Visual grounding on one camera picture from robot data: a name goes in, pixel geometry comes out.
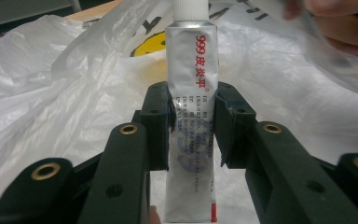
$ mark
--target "wooden table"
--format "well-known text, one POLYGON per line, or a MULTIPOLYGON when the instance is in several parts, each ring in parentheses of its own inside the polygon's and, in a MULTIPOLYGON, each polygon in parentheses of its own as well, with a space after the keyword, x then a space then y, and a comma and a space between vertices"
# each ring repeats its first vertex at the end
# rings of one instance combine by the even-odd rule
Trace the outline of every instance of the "wooden table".
POLYGON ((120 4, 123 0, 116 0, 109 3, 102 4, 97 7, 92 7, 84 11, 77 12, 75 14, 69 15, 65 18, 77 20, 77 21, 88 21, 92 20, 97 16, 104 15, 118 4, 120 4))

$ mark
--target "glue tube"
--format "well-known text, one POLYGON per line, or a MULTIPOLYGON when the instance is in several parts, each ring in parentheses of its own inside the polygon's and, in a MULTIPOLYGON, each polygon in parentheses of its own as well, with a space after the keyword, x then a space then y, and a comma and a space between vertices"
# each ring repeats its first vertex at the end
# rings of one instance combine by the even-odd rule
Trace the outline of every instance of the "glue tube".
POLYGON ((174 0, 165 30, 168 89, 176 123, 170 135, 165 222, 215 222, 213 108, 217 90, 217 28, 208 0, 174 0))

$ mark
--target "tube cap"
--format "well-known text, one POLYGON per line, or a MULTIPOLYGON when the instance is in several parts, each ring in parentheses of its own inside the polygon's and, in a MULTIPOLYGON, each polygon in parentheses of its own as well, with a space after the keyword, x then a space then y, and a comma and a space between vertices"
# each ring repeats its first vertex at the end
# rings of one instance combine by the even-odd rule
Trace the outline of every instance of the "tube cap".
POLYGON ((208 0, 174 0, 174 21, 208 21, 208 0))

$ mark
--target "plastic bag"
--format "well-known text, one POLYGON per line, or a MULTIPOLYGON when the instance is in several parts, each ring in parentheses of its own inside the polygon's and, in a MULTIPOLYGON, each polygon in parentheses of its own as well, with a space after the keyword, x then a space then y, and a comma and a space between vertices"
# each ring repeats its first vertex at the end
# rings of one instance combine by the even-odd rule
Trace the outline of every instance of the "plastic bag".
MULTIPOLYGON (((15 30, 0 40, 0 194, 34 161, 64 157, 77 165, 101 152, 110 131, 141 108, 147 87, 166 79, 165 52, 143 53, 172 22, 170 2, 125 0, 78 38, 76 22, 54 19, 51 38, 30 35, 44 27, 34 23, 32 31, 15 30), (149 26, 142 25, 145 19, 149 26), (13 35, 24 41, 13 45, 13 35), (10 53, 9 47, 24 53, 10 53), (139 56, 130 57, 133 52, 139 56)), ((308 37, 246 1, 216 2, 210 16, 218 26, 220 80, 240 91, 259 120, 288 127, 313 156, 336 162, 358 151, 358 94, 318 69, 303 44, 308 37)), ((348 71, 358 74, 353 67, 348 71)), ((214 159, 219 222, 257 223, 244 171, 219 168, 218 151, 214 159)), ((152 178, 151 203, 164 214, 165 173, 152 178)))

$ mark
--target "finger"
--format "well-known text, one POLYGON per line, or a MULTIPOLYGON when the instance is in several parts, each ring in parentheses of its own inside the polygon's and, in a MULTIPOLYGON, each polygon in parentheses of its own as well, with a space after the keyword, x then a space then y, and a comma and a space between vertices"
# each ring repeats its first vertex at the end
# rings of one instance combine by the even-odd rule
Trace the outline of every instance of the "finger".
POLYGON ((157 213, 157 207, 154 205, 151 205, 149 207, 149 221, 150 221, 150 224, 161 224, 161 220, 159 219, 159 216, 157 213))
POLYGON ((306 8, 316 16, 344 16, 358 13, 358 0, 306 0, 306 8))
POLYGON ((331 46, 333 46, 335 49, 344 51, 349 54, 358 55, 358 46, 343 43, 341 41, 338 41, 338 40, 335 40, 332 38, 328 38, 328 37, 326 39, 329 42, 329 44, 331 46))
POLYGON ((283 9, 283 18, 292 20, 301 14, 301 3, 298 0, 287 0, 283 9))
POLYGON ((314 19, 325 36, 358 46, 358 18, 355 16, 315 17, 314 19))

